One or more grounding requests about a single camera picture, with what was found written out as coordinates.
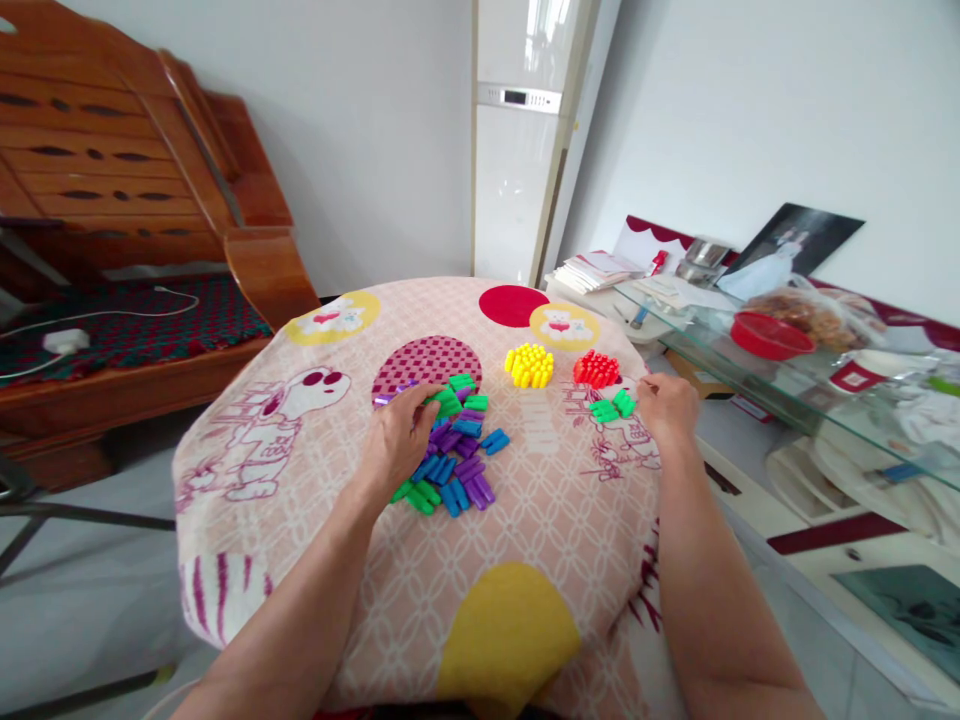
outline metal container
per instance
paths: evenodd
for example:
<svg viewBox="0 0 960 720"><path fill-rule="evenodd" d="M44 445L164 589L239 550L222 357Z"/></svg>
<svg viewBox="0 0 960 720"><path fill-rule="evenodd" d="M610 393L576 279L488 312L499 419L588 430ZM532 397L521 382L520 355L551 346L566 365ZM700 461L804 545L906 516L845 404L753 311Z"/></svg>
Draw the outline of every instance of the metal container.
<svg viewBox="0 0 960 720"><path fill-rule="evenodd" d="M713 268L723 262L730 248L721 245L719 240L698 235L693 240L693 245L687 250L686 260L691 265L699 265L703 268Z"/></svg>
<svg viewBox="0 0 960 720"><path fill-rule="evenodd" d="M696 285L698 287L709 287L713 285L720 273L723 272L722 267L702 267L700 265L693 265L686 258L680 261L680 265L677 267L677 272L675 273L678 278L686 280L691 285Z"/></svg>

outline pink tablecloth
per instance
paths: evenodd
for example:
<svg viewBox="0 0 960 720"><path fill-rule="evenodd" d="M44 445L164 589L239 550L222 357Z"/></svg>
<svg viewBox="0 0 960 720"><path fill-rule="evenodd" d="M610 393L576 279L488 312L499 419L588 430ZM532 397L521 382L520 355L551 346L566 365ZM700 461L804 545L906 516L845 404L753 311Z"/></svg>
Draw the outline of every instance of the pink tablecloth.
<svg viewBox="0 0 960 720"><path fill-rule="evenodd" d="M507 351L554 353L543 390L515 388ZM174 478L183 607L223 646L289 571L358 464L372 398L468 372L490 398L497 502L457 519L405 502L378 521L360 609L325 709L470 698L569 716L682 714L658 613L659 456L637 415L598 425L572 382L595 348L633 390L647 370L604 318L469 278L348 293L291 321L203 414Z"/></svg>

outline glass table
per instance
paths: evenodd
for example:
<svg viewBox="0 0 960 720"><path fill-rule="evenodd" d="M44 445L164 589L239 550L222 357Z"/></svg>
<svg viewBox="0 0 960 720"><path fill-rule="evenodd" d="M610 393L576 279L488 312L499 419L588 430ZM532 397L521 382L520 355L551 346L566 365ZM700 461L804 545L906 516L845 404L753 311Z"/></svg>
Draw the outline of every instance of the glass table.
<svg viewBox="0 0 960 720"><path fill-rule="evenodd" d="M900 429L894 415L895 384L847 395L828 381L840 362L836 353L820 350L785 362L764 360L730 338L732 312L699 306L677 311L633 280L614 287L670 327L661 343L796 430L810 436L832 433L835 438L850 433L892 455L891 465L902 464L887 469L887 479L927 475L960 490L960 454L942 443L914 443Z"/></svg>

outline red plastic block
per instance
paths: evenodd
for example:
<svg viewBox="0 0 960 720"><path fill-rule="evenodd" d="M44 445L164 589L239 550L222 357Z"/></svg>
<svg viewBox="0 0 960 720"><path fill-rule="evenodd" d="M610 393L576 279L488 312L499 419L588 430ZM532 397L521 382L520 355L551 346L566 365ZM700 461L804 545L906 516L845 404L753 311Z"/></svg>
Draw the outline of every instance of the red plastic block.
<svg viewBox="0 0 960 720"><path fill-rule="evenodd" d="M620 361L591 350L573 366L573 381L594 390L613 385L620 376Z"/></svg>

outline hand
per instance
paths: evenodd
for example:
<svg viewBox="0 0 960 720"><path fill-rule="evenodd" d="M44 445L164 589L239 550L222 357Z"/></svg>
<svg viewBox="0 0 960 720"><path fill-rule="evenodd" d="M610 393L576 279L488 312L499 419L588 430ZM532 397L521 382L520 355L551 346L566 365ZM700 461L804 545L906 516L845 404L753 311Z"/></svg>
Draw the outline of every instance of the hand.
<svg viewBox="0 0 960 720"><path fill-rule="evenodd" d="M352 482L376 504L377 512L423 460L440 403L422 403L441 390L443 385L414 385L373 413Z"/></svg>
<svg viewBox="0 0 960 720"><path fill-rule="evenodd" d="M683 378L666 373L640 378L637 404L644 425L661 449L678 442L696 442L694 429L700 399L693 386Z"/></svg>

